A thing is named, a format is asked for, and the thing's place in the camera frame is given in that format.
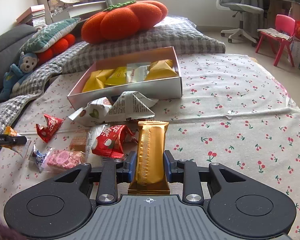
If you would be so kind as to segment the red white snack packet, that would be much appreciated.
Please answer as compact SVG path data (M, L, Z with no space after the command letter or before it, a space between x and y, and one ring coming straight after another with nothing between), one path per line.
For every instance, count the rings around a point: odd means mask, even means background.
M127 125L115 125L104 129L91 147L95 155L121 159L124 157L123 145L127 142L138 143L135 134Z

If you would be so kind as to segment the gold foil snack bar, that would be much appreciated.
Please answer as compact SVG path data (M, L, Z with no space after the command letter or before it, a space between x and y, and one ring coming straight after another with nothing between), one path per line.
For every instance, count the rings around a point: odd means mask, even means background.
M169 195L170 188L165 175L164 150L166 121L140 121L139 143L134 178L128 193L132 195Z

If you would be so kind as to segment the blue white candy packet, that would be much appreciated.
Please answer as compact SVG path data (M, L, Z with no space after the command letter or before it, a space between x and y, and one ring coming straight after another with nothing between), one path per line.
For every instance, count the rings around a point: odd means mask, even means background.
M46 151L40 151L37 146L34 144L32 151L29 155L29 161L32 162L37 170L42 172L48 171L47 160L51 153L51 148L49 147Z

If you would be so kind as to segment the small red triangular packet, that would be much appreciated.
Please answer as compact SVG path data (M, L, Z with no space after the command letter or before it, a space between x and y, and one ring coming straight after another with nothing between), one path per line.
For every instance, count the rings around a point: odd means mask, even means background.
M44 118L46 125L36 124L36 132L43 142L48 143L61 127L63 120L48 114L44 114Z

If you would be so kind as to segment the pink candy clear packet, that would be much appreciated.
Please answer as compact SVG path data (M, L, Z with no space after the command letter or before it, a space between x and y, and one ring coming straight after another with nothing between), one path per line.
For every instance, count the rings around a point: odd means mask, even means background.
M69 170L83 163L85 154L82 151L53 149L46 158L46 165L57 170Z

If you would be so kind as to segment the white green leaf snack packet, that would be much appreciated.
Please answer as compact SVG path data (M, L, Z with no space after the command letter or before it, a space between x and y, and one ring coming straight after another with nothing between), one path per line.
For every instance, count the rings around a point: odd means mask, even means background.
M89 102L85 107L79 108L68 118L84 127L93 127L105 122L111 107L112 104L106 97L99 98Z

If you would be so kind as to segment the white text-printed snack pack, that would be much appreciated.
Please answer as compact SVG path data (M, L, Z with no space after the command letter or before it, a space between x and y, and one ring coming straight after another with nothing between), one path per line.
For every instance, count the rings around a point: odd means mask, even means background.
M123 92L105 116L105 122L147 119L155 116L151 110L159 100L150 99L137 91Z

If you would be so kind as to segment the yellow snack bag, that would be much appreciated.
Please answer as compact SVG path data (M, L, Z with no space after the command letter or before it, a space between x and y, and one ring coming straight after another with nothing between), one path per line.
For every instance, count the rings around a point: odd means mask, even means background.
M152 62L149 66L145 81L177 77L178 74L173 69L173 61L170 59Z
M107 78L109 78L114 71L115 69L103 69L91 72L89 79L86 81L82 89L82 93L104 89Z

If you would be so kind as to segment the small yellow snack packet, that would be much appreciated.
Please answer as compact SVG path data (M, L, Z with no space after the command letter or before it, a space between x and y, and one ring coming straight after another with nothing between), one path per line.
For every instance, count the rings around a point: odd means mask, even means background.
M119 86L127 83L127 67L118 67L114 70L113 74L105 81L107 86Z

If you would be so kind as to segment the orange wafer clear packet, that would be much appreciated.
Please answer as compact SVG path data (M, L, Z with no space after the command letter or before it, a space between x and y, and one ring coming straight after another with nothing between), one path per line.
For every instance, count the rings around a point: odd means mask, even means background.
M87 145L87 137L88 130L83 129L77 131L70 142L69 150L85 152L85 148Z

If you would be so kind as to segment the pale yellow white snack packet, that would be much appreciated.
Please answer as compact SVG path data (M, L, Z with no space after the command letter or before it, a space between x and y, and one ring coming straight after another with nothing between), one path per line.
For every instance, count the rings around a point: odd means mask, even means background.
M148 75L150 62L139 62L127 64L127 83L137 83L145 80Z

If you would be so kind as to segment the cherry print bed sheet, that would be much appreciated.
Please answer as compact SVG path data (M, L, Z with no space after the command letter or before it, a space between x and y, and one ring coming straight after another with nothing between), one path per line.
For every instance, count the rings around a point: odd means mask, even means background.
M179 56L183 97L162 100L152 108L155 120L168 121L166 149L175 159L193 159L198 166L219 162L288 195L296 220L290 230L300 239L300 108L283 86L247 56ZM67 95L83 73L61 75L45 94L30 104L15 130L31 144L27 155L0 151L0 218L14 194L46 180L29 162L33 143L68 150L71 139L84 129L68 119L75 110ZM64 120L45 144L35 124L43 114Z

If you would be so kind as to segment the blue monkey plush toy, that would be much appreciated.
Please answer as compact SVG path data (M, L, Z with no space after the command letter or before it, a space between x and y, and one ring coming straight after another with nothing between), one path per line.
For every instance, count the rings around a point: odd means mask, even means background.
M20 54L19 63L11 64L9 71L5 73L3 89L0 92L0 103L10 98L11 93L15 93L23 81L33 72L39 59L35 53Z

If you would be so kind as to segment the dark grey sofa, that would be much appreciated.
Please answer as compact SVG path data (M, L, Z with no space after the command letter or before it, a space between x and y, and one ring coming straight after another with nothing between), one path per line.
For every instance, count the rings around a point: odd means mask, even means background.
M18 63L19 49L36 32L36 28L21 24L0 35L0 92L3 89L4 74L9 71L11 64Z

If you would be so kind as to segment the white open cardboard box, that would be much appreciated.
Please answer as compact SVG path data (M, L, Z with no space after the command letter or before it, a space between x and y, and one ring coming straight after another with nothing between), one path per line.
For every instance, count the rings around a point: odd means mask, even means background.
M93 72L109 69L113 73L102 82L102 88L83 90ZM126 91L137 91L150 99L181 98L183 85L175 48L144 50L97 61L84 72L67 98L77 110L104 96L114 102Z

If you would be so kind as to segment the green leaf pattern pillow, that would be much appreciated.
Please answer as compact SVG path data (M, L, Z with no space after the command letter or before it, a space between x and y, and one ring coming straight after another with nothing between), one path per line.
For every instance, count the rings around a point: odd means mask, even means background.
M19 49L19 53L41 53L69 34L80 22L80 18L68 18L38 30Z

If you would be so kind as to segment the small red pumpkin cushion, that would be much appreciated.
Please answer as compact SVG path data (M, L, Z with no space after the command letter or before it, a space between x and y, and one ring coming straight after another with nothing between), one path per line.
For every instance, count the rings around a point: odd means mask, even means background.
M54 45L44 52L36 53L38 57L38 66L44 64L45 62L51 60L53 57L65 52L68 48L75 44L76 38L73 34L67 34L60 40L58 40Z

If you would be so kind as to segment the stack of books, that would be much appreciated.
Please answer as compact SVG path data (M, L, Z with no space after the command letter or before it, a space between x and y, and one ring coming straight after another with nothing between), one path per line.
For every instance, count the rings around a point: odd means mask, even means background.
M33 5L24 11L17 19L17 24L27 24L33 27L42 27L46 24L45 5Z

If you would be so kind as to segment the grey checkered quilt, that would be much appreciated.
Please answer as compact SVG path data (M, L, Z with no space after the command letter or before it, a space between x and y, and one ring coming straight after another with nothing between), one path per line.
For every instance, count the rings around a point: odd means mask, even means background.
M214 54L226 51L225 43L210 38L184 17L167 16L153 29L131 38L99 45L78 42L61 55L37 68L11 99L0 103L0 133L10 126L32 100L39 98L47 81L56 75L81 72L94 62L123 54L173 46L178 55Z

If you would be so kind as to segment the orange pumpkin plush cushion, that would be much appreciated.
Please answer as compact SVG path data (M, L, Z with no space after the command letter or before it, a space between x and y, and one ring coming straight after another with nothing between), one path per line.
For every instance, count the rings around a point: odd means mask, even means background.
M110 5L85 21L81 38L90 44L122 40L140 31L148 31L167 15L168 8L153 0Z

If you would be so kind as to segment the white office chair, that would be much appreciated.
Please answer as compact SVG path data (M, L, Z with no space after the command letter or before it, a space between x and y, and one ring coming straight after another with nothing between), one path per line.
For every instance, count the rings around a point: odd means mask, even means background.
M257 46L258 41L244 30L243 14L245 12L260 15L264 12L263 9L252 5L243 4L242 0L216 0L216 7L220 10L230 10L235 12L233 17L240 13L239 27L236 29L228 29L221 31L221 37L229 35L228 42L232 43L235 37L245 37L251 42L253 47Z

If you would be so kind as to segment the red plastic child chair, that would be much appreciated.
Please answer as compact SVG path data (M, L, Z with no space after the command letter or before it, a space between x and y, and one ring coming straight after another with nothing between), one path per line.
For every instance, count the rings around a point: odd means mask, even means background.
M296 20L287 15L277 14L275 28L258 29L260 39L255 52L258 53L264 39L268 39L273 53L276 55L274 66L279 63L282 53L286 48L292 67L295 67L290 45L296 31Z

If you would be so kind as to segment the wooden desk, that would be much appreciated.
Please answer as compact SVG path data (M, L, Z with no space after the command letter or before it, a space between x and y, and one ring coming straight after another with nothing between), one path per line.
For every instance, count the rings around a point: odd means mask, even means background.
M275 27L275 18L278 14L300 21L300 0L263 0L263 9L265 28Z

